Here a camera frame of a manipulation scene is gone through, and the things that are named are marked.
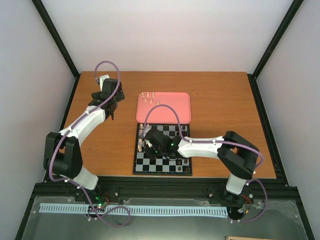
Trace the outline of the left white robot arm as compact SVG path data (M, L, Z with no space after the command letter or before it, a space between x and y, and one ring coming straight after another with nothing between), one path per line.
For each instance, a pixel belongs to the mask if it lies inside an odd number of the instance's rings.
M84 167L81 145L89 134L108 118L114 119L118 102L125 99L122 84L103 75L99 79L100 91L91 94L92 101L83 114L59 132L50 132L45 139L43 167L49 176L62 176L86 190L92 201L103 198L104 188L98 177Z

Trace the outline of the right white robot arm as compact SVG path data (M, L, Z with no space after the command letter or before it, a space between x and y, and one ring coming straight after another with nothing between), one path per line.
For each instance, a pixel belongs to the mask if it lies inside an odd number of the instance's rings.
M150 159L164 157L168 160L193 157L219 159L230 174L224 190L217 197L235 203L240 198L247 181L251 180L257 167L259 149L246 139L227 131L214 138L191 138L183 135L170 138L152 128L143 133L144 152Z

